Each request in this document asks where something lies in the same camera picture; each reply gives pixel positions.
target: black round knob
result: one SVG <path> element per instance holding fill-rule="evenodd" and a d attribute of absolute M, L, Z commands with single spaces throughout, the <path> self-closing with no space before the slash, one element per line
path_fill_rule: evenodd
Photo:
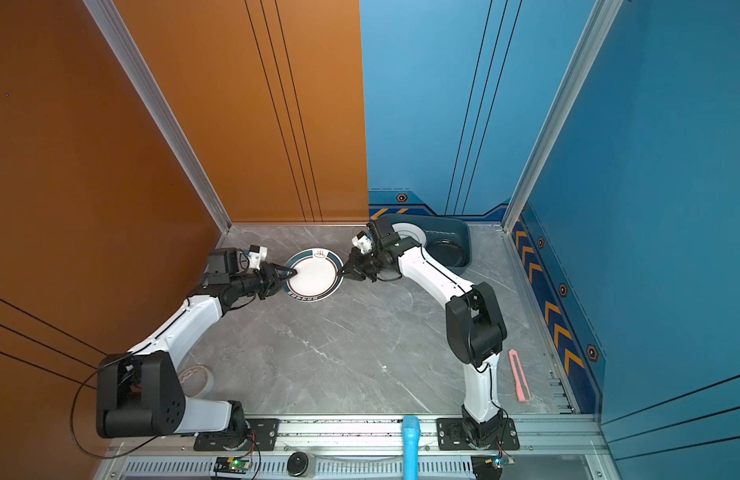
<path fill-rule="evenodd" d="M 287 461 L 287 473 L 291 477 L 299 477 L 306 473 L 308 468 L 308 456 L 303 452 L 296 452 L 290 455 Z"/>

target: marble surface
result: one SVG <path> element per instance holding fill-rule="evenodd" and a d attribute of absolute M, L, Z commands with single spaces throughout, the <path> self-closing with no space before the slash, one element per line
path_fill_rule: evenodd
<path fill-rule="evenodd" d="M 495 289 L 508 339 L 497 374 L 499 401 L 509 412 L 558 412 L 542 339 L 530 328 L 495 225 L 472 225 L 472 264 L 462 276 Z M 351 226 L 234 225 L 223 246 L 267 246 L 284 264 L 319 246 L 343 260 Z M 532 400 L 519 402 L 507 352 L 515 349 Z M 463 364 L 450 351 L 442 308 L 417 283 L 344 280 L 318 302 L 284 292 L 227 313 L 184 358 L 181 369 L 206 365 L 215 375 L 207 398 L 234 399 L 255 414 L 458 414 Z"/>

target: yellow chevron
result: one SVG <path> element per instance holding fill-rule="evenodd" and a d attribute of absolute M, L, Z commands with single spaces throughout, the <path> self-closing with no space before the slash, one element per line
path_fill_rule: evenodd
<path fill-rule="evenodd" d="M 533 250 L 529 246 L 523 246 L 522 247 L 522 265 L 526 264 L 526 261 L 525 260 L 527 259 L 527 252 L 530 252 L 531 254 L 534 254 L 535 253 L 535 250 Z"/>
<path fill-rule="evenodd" d="M 562 335 L 565 335 L 570 340 L 573 339 L 573 337 L 570 335 L 570 332 L 562 328 L 558 323 L 554 325 L 554 345 L 559 348 L 560 347 L 560 333 Z"/>
<path fill-rule="evenodd" d="M 517 250 L 519 249 L 519 237 L 520 236 L 527 236 L 525 232 L 517 232 Z"/>
<path fill-rule="evenodd" d="M 386 212 L 388 212 L 388 208 L 381 208 L 380 210 L 375 212 L 375 215 L 370 217 L 370 220 L 377 220 L 379 216 L 385 214 Z"/>
<path fill-rule="evenodd" d="M 562 315 L 562 312 L 560 312 L 560 309 L 558 306 L 554 305 L 551 302 L 546 302 L 546 324 L 549 324 L 549 310 L 552 310 L 553 312 L 557 312 L 560 315 Z"/>
<path fill-rule="evenodd" d="M 529 263 L 529 283 L 530 285 L 533 284 L 533 270 L 538 270 L 539 272 L 543 272 L 543 270 L 541 270 L 540 268 L 540 265 L 530 262 Z"/>
<path fill-rule="evenodd" d="M 580 368 L 585 369 L 584 361 L 578 358 L 578 356 L 575 353 L 572 353 L 571 351 L 565 349 L 564 351 L 564 372 L 567 373 L 567 376 L 570 376 L 570 360 L 573 360 L 578 365 L 580 365 Z"/>

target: black mounting plate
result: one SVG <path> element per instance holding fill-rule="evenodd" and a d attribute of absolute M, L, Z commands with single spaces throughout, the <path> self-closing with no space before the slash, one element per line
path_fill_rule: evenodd
<path fill-rule="evenodd" d="M 261 452 L 271 452 L 274 450 L 276 438 L 279 434 L 279 418 L 247 418 L 250 429 L 255 433 L 255 447 Z M 247 451 L 249 442 L 245 442 L 239 450 Z M 199 434 L 194 441 L 194 450 L 196 452 L 227 452 L 222 446 L 217 436 L 213 434 Z"/>
<path fill-rule="evenodd" d="M 519 450 L 517 427 L 511 418 L 502 418 L 498 423 L 498 431 L 496 441 L 487 450 L 498 450 L 499 442 L 503 450 Z M 437 418 L 437 435 L 440 450 L 477 450 L 466 441 L 462 418 Z"/>

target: black line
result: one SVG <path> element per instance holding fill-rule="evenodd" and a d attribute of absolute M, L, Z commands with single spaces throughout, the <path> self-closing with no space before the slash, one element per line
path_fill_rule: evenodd
<path fill-rule="evenodd" d="M 644 456 L 648 456 L 648 455 L 655 455 L 656 453 L 674 452 L 675 450 L 682 450 L 684 448 L 701 447 L 701 446 L 704 446 L 704 445 L 711 445 L 713 443 L 728 442 L 730 440 L 740 440 L 740 435 L 734 436 L 734 437 L 728 437 L 728 438 L 720 438 L 719 440 L 711 440 L 709 442 L 694 443 L 692 445 L 685 445 L 683 447 L 665 448 L 663 450 L 657 450 L 655 452 L 640 453 L 639 455 L 632 455 L 632 456 L 628 456 L 628 457 L 613 458 L 613 460 L 615 460 L 615 461 L 618 461 L 618 460 L 628 460 L 629 458 L 637 458 L 637 457 L 644 457 Z"/>
<path fill-rule="evenodd" d="M 503 77 L 503 69 L 506 67 L 506 58 L 509 56 L 509 48 L 511 48 L 511 40 L 513 39 L 514 29 L 517 28 L 517 20 L 519 20 L 519 10 L 522 9 L 523 0 L 519 0 L 519 7 L 517 8 L 517 16 L 514 18 L 514 25 L 511 27 L 511 35 L 509 36 L 509 43 L 506 45 L 506 53 L 503 55 L 503 64 L 500 65 L 500 74 L 498 75 L 498 83 L 495 85 L 495 93 L 493 93 L 493 102 L 490 104 L 490 113 L 487 114 L 487 121 L 484 124 L 484 132 L 482 132 L 482 141 L 479 144 L 479 151 L 477 152 L 477 159 L 473 161 L 473 170 L 471 171 L 471 180 L 468 183 L 468 190 L 466 190 L 466 198 L 463 199 L 463 209 L 461 214 L 466 211 L 466 202 L 468 202 L 468 195 L 471 193 L 471 184 L 473 183 L 473 176 L 477 173 L 477 164 L 479 163 L 479 155 L 482 153 L 482 145 L 484 144 L 484 136 L 487 133 L 487 126 L 490 124 L 490 116 L 493 114 L 493 106 L 495 105 L 495 97 L 498 95 L 498 87 L 500 86 L 500 79 Z M 463 169 L 463 176 L 466 175 L 466 170 Z"/>
<path fill-rule="evenodd" d="M 87 366 L 88 366 L 89 368 L 91 368 L 91 369 L 95 369 L 95 368 L 97 368 L 97 367 L 95 367 L 95 366 L 93 366 L 93 365 L 90 365 L 90 364 L 89 364 L 89 363 L 87 363 L 87 362 L 83 362 L 82 360 L 79 360 L 79 359 L 77 359 L 76 357 L 70 356 L 70 355 L 69 355 L 68 353 L 65 353 L 65 352 L 61 352 L 60 350 L 58 350 L 58 349 L 56 349 L 56 348 L 52 348 L 52 347 L 50 347 L 49 345 L 47 345 L 46 343 L 42 343 L 42 342 L 40 342 L 40 341 L 38 341 L 38 340 L 34 340 L 33 338 L 31 338 L 31 337 L 30 337 L 30 336 L 28 336 L 28 335 L 23 335 L 22 333 L 18 332 L 17 330 L 13 330 L 13 329 L 9 328 L 9 327 L 8 327 L 8 326 L 6 326 L 6 325 L 2 325 L 2 324 L 0 323 L 0 327 L 1 327 L 1 328 L 3 328 L 4 330 L 8 330 L 8 331 L 10 331 L 10 332 L 12 332 L 12 333 L 15 333 L 15 334 L 17 334 L 17 335 L 20 335 L 20 336 L 21 336 L 21 337 L 23 337 L 24 339 L 27 339 L 27 340 L 31 340 L 31 341 L 32 341 L 32 342 L 34 342 L 34 343 L 38 343 L 39 345 L 41 345 L 41 346 L 43 346 L 43 347 L 45 347 L 45 348 L 48 348 L 48 349 L 50 349 L 50 350 L 52 350 L 52 351 L 54 351 L 54 352 L 57 352 L 57 353 L 59 353 L 59 354 L 61 354 L 61 355 L 63 355 L 63 356 L 66 356 L 66 357 L 68 357 L 68 358 L 69 358 L 69 359 L 71 359 L 71 360 L 76 360 L 77 362 L 79 362 L 79 363 L 81 363 L 81 364 L 83 364 L 83 365 L 87 365 Z"/>
<path fill-rule="evenodd" d="M 644 412 L 645 410 L 650 410 L 651 408 L 655 408 L 657 406 L 665 405 L 666 403 L 673 402 L 674 400 L 679 400 L 680 398 L 684 398 L 686 396 L 690 396 L 693 393 L 702 392 L 703 390 L 707 390 L 707 389 L 710 389 L 712 387 L 721 385 L 723 383 L 727 383 L 730 380 L 735 380 L 735 379 L 739 379 L 739 378 L 740 378 L 740 374 L 738 374 L 736 376 L 731 376 L 729 379 L 720 380 L 717 383 L 712 383 L 711 385 L 707 385 L 707 386 L 705 386 L 703 388 L 700 388 L 700 389 L 697 389 L 697 390 L 693 390 L 693 391 L 687 392 L 687 393 L 682 393 L 682 395 L 680 395 L 680 396 L 676 396 L 674 398 L 669 398 L 668 400 L 663 400 L 662 402 L 656 403 L 655 405 L 651 405 L 649 407 L 641 408 L 641 409 L 639 409 L 639 410 L 637 410 L 635 412 L 627 413 L 624 416 L 620 416 L 618 418 L 613 418 L 612 420 L 608 420 L 606 422 L 602 422 L 602 425 L 607 425 L 608 423 L 617 422 L 618 420 L 621 420 L 621 419 L 623 419 L 625 417 L 631 417 L 632 415 L 636 415 L 637 413 Z"/>
<path fill-rule="evenodd" d="M 457 208 L 458 208 L 458 201 L 461 199 L 461 191 L 463 191 L 463 180 L 466 178 L 466 169 L 468 168 L 468 159 L 469 157 L 471 157 L 471 148 L 473 147 L 473 138 L 474 138 L 474 135 L 476 135 L 477 127 L 479 126 L 479 117 L 482 113 L 482 104 L 484 103 L 484 94 L 487 91 L 487 84 L 490 83 L 490 72 L 492 72 L 493 70 L 493 60 L 495 60 L 495 51 L 498 48 L 498 40 L 500 39 L 500 31 L 503 29 L 503 19 L 506 17 L 506 7 L 508 5 L 509 5 L 509 1 L 506 0 L 506 3 L 503 4 L 503 14 L 500 15 L 500 25 L 498 25 L 498 35 L 495 37 L 495 45 L 493 46 L 493 55 L 492 57 L 490 57 L 490 66 L 487 68 L 487 78 L 484 81 L 484 88 L 482 88 L 482 98 L 479 101 L 479 109 L 477 110 L 477 121 L 473 122 L 473 131 L 471 132 L 471 141 L 468 144 L 468 153 L 466 153 L 466 163 L 463 164 L 463 175 L 461 175 L 461 186 L 458 187 L 458 196 L 455 198 L 455 206 L 453 206 L 453 215 L 456 215 Z"/>
<path fill-rule="evenodd" d="M 76 340 L 77 342 L 79 342 L 79 343 L 82 343 L 83 345 L 87 345 L 87 346 L 88 346 L 89 348 L 91 348 L 91 349 L 95 350 L 96 352 L 102 353 L 103 355 L 108 355 L 108 353 L 106 353 L 106 352 L 104 352 L 104 351 L 102 351 L 102 350 L 100 350 L 100 349 L 96 349 L 96 348 L 95 348 L 94 346 L 90 345 L 89 343 L 87 343 L 87 342 L 84 342 L 84 341 L 82 341 L 82 340 L 79 340 L 79 339 L 78 339 L 78 338 L 76 338 L 76 337 L 75 337 L 74 335 L 71 335 L 70 333 L 66 333 L 66 332 L 64 332 L 63 330 L 60 330 L 60 329 L 59 329 L 58 327 L 56 327 L 56 326 L 54 326 L 54 325 L 51 325 L 51 324 L 49 324 L 48 322 L 45 322 L 44 320 L 40 319 L 40 318 L 39 318 L 38 316 L 36 316 L 36 315 L 33 315 L 33 314 L 31 314 L 31 313 L 28 313 L 28 312 L 26 312 L 26 311 L 25 311 L 24 309 L 22 309 L 22 308 L 20 308 L 19 306 L 16 306 L 16 305 L 14 305 L 14 304 L 12 304 L 12 303 L 8 302 L 7 300 L 4 300 L 4 299 L 3 299 L 3 298 L 1 298 L 1 297 L 0 297 L 0 302 L 4 303 L 5 305 L 8 305 L 8 306 L 12 307 L 13 309 L 15 309 L 15 310 L 19 311 L 20 313 L 23 313 L 23 314 L 25 314 L 25 315 L 28 315 L 28 316 L 30 316 L 31 318 L 33 318 L 33 319 L 34 319 L 34 320 L 36 320 L 37 322 L 41 322 L 41 323 L 44 323 L 44 324 L 45 324 L 45 325 L 47 325 L 47 326 L 48 326 L 49 328 L 51 328 L 51 329 L 53 329 L 53 330 L 57 330 L 58 332 L 61 332 L 61 333 L 62 333 L 63 335 L 67 336 L 68 338 L 72 338 L 72 339 Z"/>
<path fill-rule="evenodd" d="M 62 373 L 57 373 L 57 372 L 54 372 L 53 370 L 48 370 L 48 369 L 44 368 L 43 366 L 38 366 L 37 364 L 28 362 L 27 360 L 19 359 L 18 357 L 12 356 L 9 353 L 4 353 L 1 350 L 0 350 L 0 353 L 2 355 L 4 355 L 4 356 L 8 356 L 9 358 L 11 358 L 13 360 L 17 360 L 18 362 L 23 362 L 23 363 L 25 363 L 27 365 L 34 366 L 34 367 L 36 367 L 39 370 L 44 370 L 45 372 L 52 373 L 53 375 L 57 375 L 57 376 L 59 376 L 61 378 L 64 378 L 66 380 L 71 380 L 74 383 L 78 383 L 79 385 L 82 385 L 82 383 L 79 380 L 72 379 L 71 377 L 65 376 Z M 91 385 L 85 385 L 85 386 L 88 387 L 88 388 L 90 388 L 90 389 L 97 390 L 94 386 L 91 386 Z"/>
<path fill-rule="evenodd" d="M 444 205 L 444 214 L 447 215 L 447 209 L 450 207 L 450 195 L 453 193 L 453 182 L 455 181 L 455 172 L 458 168 L 458 156 L 461 155 L 461 144 L 463 143 L 463 133 L 466 132 L 466 120 L 468 120 L 468 111 L 471 107 L 471 96 L 473 95 L 473 86 L 477 82 L 477 72 L 479 72 L 479 61 L 482 58 L 482 47 L 484 46 L 484 35 L 487 34 L 487 24 L 490 22 L 490 12 L 493 9 L 493 0 L 490 0 L 490 7 L 487 9 L 487 20 L 484 21 L 484 32 L 482 32 L 482 43 L 479 45 L 479 54 L 477 55 L 477 66 L 473 70 L 473 80 L 471 80 L 471 91 L 468 94 L 468 104 L 466 104 L 466 116 L 463 117 L 463 129 L 461 130 L 461 140 L 458 142 L 458 152 L 455 154 L 455 165 L 453 166 L 453 177 L 450 179 L 450 191 L 447 192 L 447 203 Z"/>
<path fill-rule="evenodd" d="M 308 194 L 308 184 L 306 183 L 306 173 L 303 171 L 303 162 L 301 161 L 301 151 L 298 148 L 298 139 L 295 138 L 295 128 L 292 126 L 292 117 L 290 116 L 290 108 L 287 105 L 287 95 L 285 94 L 285 84 L 281 81 L 281 73 L 279 72 L 279 62 L 276 60 L 276 51 L 274 50 L 274 41 L 271 40 L 271 30 L 269 29 L 269 20 L 266 18 L 266 9 L 263 8 L 263 0 L 261 1 L 261 10 L 263 11 L 263 22 L 266 24 L 266 32 L 269 34 L 269 44 L 271 45 L 271 54 L 274 55 L 274 66 L 276 67 L 276 74 L 279 77 L 279 88 L 281 89 L 281 97 L 285 101 L 285 110 L 287 110 L 287 119 L 290 121 L 290 132 L 292 132 L 292 142 L 295 144 L 295 153 L 298 155 L 298 164 L 301 166 L 301 177 L 303 178 L 303 187 L 306 189 L 306 199 L 308 200 L 308 208 L 311 210 L 312 221 L 316 219 L 314 215 L 314 207 L 311 206 L 311 196 Z"/>
<path fill-rule="evenodd" d="M 281 135 L 281 143 L 285 146 L 285 153 L 287 154 L 287 162 L 290 165 L 290 173 L 292 174 L 292 183 L 295 184 L 295 193 L 298 195 L 298 203 L 301 205 L 301 214 L 303 214 L 303 221 L 306 221 L 306 211 L 303 210 L 303 201 L 301 200 L 301 192 L 298 190 L 298 182 L 295 180 L 295 170 L 292 169 L 292 160 L 290 160 L 290 151 L 287 149 L 287 142 L 285 142 L 285 132 L 281 129 L 281 122 L 279 121 L 279 112 L 277 112 L 276 103 L 274 102 L 274 92 L 271 91 L 271 83 L 269 83 L 269 74 L 266 73 L 266 65 L 265 63 L 263 63 L 263 54 L 261 53 L 261 46 L 258 43 L 258 35 L 255 33 L 255 26 L 252 24 L 252 15 L 250 14 L 250 6 L 247 5 L 247 0 L 245 0 L 245 8 L 247 8 L 247 17 L 250 19 L 250 28 L 252 28 L 252 36 L 255 38 L 255 46 L 258 48 L 258 56 L 261 58 L 261 67 L 263 67 L 263 75 L 266 77 L 266 84 L 269 86 L 269 95 L 271 96 L 271 105 L 274 106 L 274 116 L 276 117 L 276 123 L 279 126 L 279 134 Z"/>
<path fill-rule="evenodd" d="M 734 412 L 735 410 L 740 410 L 740 406 L 733 407 L 733 408 L 728 408 L 727 410 L 721 410 L 719 412 L 709 413 L 707 415 L 702 415 L 700 417 L 691 418 L 689 420 L 682 420 L 682 422 L 672 423 L 671 425 L 667 425 L 667 426 L 663 426 L 663 427 L 658 427 L 658 428 L 653 428 L 652 430 L 647 430 L 646 432 L 635 433 L 634 435 L 629 435 L 629 436 L 626 436 L 626 437 L 616 438 L 615 440 L 608 440 L 607 443 L 610 444 L 610 443 L 613 443 L 613 442 L 620 442 L 621 440 L 626 440 L 627 438 L 638 437 L 640 435 L 645 435 L 646 433 L 653 433 L 653 432 L 657 432 L 658 430 L 663 430 L 663 428 L 676 427 L 678 425 L 682 425 L 682 424 L 685 424 L 685 423 L 694 422 L 695 420 L 703 420 L 704 418 L 709 418 L 709 417 L 721 415 L 723 413 Z"/>
<path fill-rule="evenodd" d="M 274 0 L 276 6 L 276 16 L 279 19 L 279 31 L 281 32 L 281 42 L 285 44 L 285 56 L 287 57 L 287 67 L 290 69 L 290 80 L 292 81 L 292 91 L 295 94 L 295 107 L 298 109 L 298 118 L 301 120 L 301 130 L 303 131 L 303 143 L 306 145 L 306 158 L 308 167 L 311 168 L 311 181 L 314 182 L 314 196 L 317 197 L 317 208 L 319 209 L 319 219 L 325 221 L 321 213 L 321 203 L 319 203 L 319 190 L 317 189 L 317 179 L 314 176 L 314 165 L 311 164 L 311 152 L 308 151 L 308 139 L 306 138 L 306 129 L 303 125 L 303 115 L 301 114 L 301 104 L 298 101 L 298 91 L 295 90 L 295 77 L 292 75 L 292 66 L 290 65 L 290 54 L 287 51 L 287 42 L 285 41 L 285 30 L 281 26 L 281 16 L 279 15 L 279 4 Z"/>

